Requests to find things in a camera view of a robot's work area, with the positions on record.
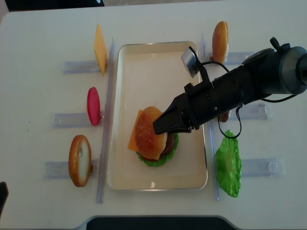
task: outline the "cable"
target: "cable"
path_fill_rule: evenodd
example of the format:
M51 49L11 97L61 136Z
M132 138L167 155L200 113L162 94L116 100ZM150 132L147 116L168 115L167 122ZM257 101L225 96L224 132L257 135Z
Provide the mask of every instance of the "cable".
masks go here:
M218 117L218 123L219 123L219 128L220 128L220 131L221 131L221 133L225 136L225 137L227 137L227 138L229 138L229 139L235 139L235 138L237 138L240 134L241 134L241 131L242 131L242 124L241 124L241 119L240 119L240 115L239 115L239 109L240 108L242 108L242 106L243 105L240 105L237 109L236 109L236 116L237 116L237 118L238 118L238 120L239 120L239 122L240 122L240 131L239 131L239 133L237 134L237 135L235 135L234 137L229 137L229 136L227 136L223 131L222 131L222 129L221 129L221 126L220 126L220 116Z
M261 100L264 101L264 102L278 103L278 102L284 102L286 100L289 100L289 99L291 99L291 98L293 98L295 96L297 96L297 94L285 97L285 98L280 99L280 100L268 100L268 99L261 99Z
M206 62L201 63L202 66L208 65L208 64L218 64L221 67L223 67L227 71L227 73L229 72L229 70L226 68L226 66L224 66L222 63L220 63L218 61L206 61Z

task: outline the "clear plastic holder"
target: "clear plastic holder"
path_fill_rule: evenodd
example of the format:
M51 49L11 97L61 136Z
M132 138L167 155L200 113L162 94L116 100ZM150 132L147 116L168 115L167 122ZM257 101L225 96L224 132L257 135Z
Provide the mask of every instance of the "clear plastic holder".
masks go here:
M106 158L109 153L111 143L111 131L113 123L113 112L114 112L114 93L116 87L116 75L113 76L113 68L115 61L115 41L112 38L112 45L110 49L110 58L108 62L108 84L107 84L107 93L106 93L106 107L105 107L105 116L103 120L103 139L102 139L102 148L100 154L100 163L99 163L99 177L97 185L97 194L96 194L96 203L102 203L104 198L104 190L106 184Z
M91 161L90 177L97 174L99 160ZM68 161L45 162L43 169L43 179L69 179Z
M205 42L203 39L203 34L201 36L202 50L204 51L203 57L205 60L209 60L211 54L206 55L205 53ZM227 62L225 65L240 65L247 57L248 53L229 53L227 57ZM272 107L270 103L254 103L244 105L240 109L241 119L268 119L273 118ZM235 110L232 110L229 116L230 120L237 119ZM216 200L220 200L219 184L216 179L216 162L215 162L215 141L214 141L214 129L213 120L208 122L209 128L209 143L210 143L210 153L213 161L213 177L215 178L215 188L216 188ZM270 158L270 159L245 159L242 160L242 177L263 177L263 176L283 176L285 175L285 169L283 164L283 159L281 157Z
M242 177L284 176L286 174L282 157L270 159L242 160Z
M108 72L108 63L106 61L106 70ZM100 67L97 60L93 61L63 61L62 62L63 74L75 74L75 73L100 73Z
M103 121L103 111L100 112L101 119ZM53 128L80 128L80 127L94 127L87 113L75 113L75 114L54 114L52 117Z
M246 104L239 110L239 114L242 120L265 120L273 118L272 106L268 102ZM230 111L229 120L237 120L235 109Z

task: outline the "bread slice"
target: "bread slice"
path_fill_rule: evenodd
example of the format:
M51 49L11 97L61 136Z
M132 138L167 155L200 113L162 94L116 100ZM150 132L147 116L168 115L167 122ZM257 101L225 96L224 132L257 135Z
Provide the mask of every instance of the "bread slice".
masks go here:
M91 146L84 135L77 135L69 152L69 175L77 187L84 187L91 171Z
M219 22L212 36L212 52L214 61L223 63L228 55L228 26Z
M162 114L156 107L147 107L141 113L135 127L135 143L146 159L158 160L165 149L167 133L156 135L153 122Z

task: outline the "red tomato slice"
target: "red tomato slice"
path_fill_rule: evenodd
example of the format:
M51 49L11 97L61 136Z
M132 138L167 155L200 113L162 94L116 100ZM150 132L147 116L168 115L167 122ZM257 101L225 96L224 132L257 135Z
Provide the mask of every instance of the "red tomato slice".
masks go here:
M100 123L100 100L97 89L92 87L87 94L87 113L91 124L97 126Z

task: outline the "black object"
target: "black object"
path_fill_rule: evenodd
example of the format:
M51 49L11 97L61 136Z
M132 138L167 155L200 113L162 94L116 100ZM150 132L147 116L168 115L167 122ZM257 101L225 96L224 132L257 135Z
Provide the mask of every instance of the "black object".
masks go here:
M235 230L213 217L101 217L87 223L87 230Z
M5 182L0 183L0 218L6 199L9 196L9 190Z
M54 10L105 6L101 0L5 0L9 11Z
M218 65L220 65L221 67L223 67L223 69L225 69L226 70L226 72L227 73L229 73L229 70L222 64L222 63L220 63L220 62L218 62L218 61L207 61L207 62L204 62L204 63L201 63L201 65L208 65L208 64L212 64L212 63L215 63L215 64L218 64ZM227 137L227 138L229 138L229 139L235 139L235 138L237 138L238 136L240 136L240 134L241 134L241 131L242 131L242 123L241 123L241 119L240 119L240 115L239 115L239 109L240 108L242 108L242 105L240 105L237 109L236 109L236 117L238 118L238 121L239 121L239 123L240 123L240 131L239 131L239 133L237 134L237 135L235 135L235 136L233 136L233 137L229 137L229 136L227 136L223 131L222 131L222 129L221 129L221 125L220 125L220 116L218 116L218 124L219 124L219 129L220 129L220 131L221 131L221 133L225 136L225 137Z
M307 51L302 47L291 48L290 44L279 46L274 37L271 44L276 52L271 48L262 50L212 82L209 81L203 63L199 64L195 52L190 48L196 58L192 67L200 71L202 82L195 86L191 83L185 86L185 93L177 96L153 123L155 133L191 132L242 104L272 94L297 95L304 92L307 88Z

